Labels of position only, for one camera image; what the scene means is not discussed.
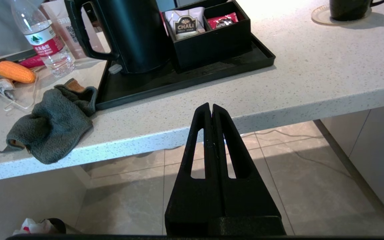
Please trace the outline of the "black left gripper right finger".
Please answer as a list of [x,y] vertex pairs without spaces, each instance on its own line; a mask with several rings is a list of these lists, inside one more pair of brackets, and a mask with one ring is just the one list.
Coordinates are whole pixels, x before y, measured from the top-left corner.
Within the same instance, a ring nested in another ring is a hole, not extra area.
[[218,235],[285,235],[281,214],[227,110],[214,104],[222,217]]

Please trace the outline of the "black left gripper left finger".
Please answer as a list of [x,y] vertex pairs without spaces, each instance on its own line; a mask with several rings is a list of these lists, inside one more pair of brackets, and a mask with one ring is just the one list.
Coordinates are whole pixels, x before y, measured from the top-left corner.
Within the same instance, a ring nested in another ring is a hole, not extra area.
[[[199,130],[204,131],[204,179],[191,176]],[[165,212],[168,235],[208,235],[209,222],[220,216],[218,167],[209,104],[199,106],[191,123],[183,158]]]

